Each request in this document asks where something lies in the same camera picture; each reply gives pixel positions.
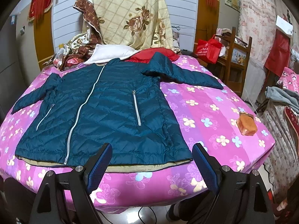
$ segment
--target khaki lining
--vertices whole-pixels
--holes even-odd
[[[33,166],[38,167],[53,167],[53,166],[65,166],[64,164],[57,162],[46,162],[46,161],[35,161],[24,157],[17,157],[20,160],[25,161]],[[165,164],[155,164],[155,165],[112,165],[108,166],[107,173],[135,173],[135,172],[154,172],[158,170],[165,169],[167,167],[174,167],[184,163],[190,162],[189,160],[178,161],[178,162],[168,162]]]

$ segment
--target white pillow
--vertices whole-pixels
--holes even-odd
[[[139,52],[139,50],[135,50],[126,45],[97,44],[92,56],[86,62],[84,62],[84,64],[101,64],[106,63],[114,58],[120,58],[121,60],[124,60],[136,54],[137,52]]]

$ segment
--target metal screw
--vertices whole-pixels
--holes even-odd
[[[50,170],[50,171],[48,171],[46,174],[47,174],[48,177],[51,177],[51,176],[54,174],[54,171],[53,171],[53,170]]]
[[[252,170],[253,175],[258,176],[260,173],[258,172],[258,170]]]
[[[229,170],[231,170],[231,168],[227,165],[222,166],[222,170],[225,172],[228,172]]]
[[[77,172],[81,172],[83,170],[83,166],[79,165],[75,168]]]

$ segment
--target blue gripper pad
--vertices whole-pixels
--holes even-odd
[[[99,184],[112,158],[112,146],[108,143],[105,143],[95,157],[98,157],[98,160],[94,164],[94,167],[90,170],[88,174],[88,182],[86,183],[86,191],[88,194],[91,194],[92,191],[99,187]]]
[[[214,194],[218,194],[219,186],[217,184],[217,175],[207,160],[207,158],[210,156],[200,143],[197,143],[193,146],[192,156],[202,178],[204,179],[205,184],[207,185],[207,188]]]

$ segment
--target orange sponge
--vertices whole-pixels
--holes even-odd
[[[240,113],[237,125],[243,136],[253,136],[258,131],[252,114]]]

